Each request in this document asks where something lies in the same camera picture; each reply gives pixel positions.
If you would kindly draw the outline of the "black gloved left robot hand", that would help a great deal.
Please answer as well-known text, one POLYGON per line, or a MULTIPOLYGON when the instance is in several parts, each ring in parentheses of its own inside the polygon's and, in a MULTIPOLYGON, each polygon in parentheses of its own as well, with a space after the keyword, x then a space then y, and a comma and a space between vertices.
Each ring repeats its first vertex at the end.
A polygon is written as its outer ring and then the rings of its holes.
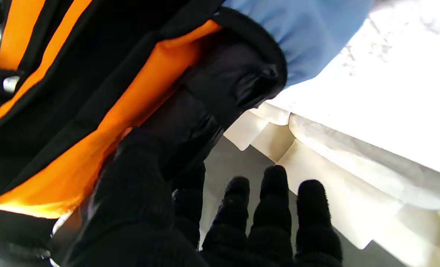
POLYGON ((88 206, 88 219, 64 267, 341 267, 325 188, 298 188, 296 252, 286 170, 265 169, 249 235, 249 179, 234 177, 198 250, 203 207, 201 165, 172 191, 161 173, 159 138, 135 128, 121 142, 88 206))

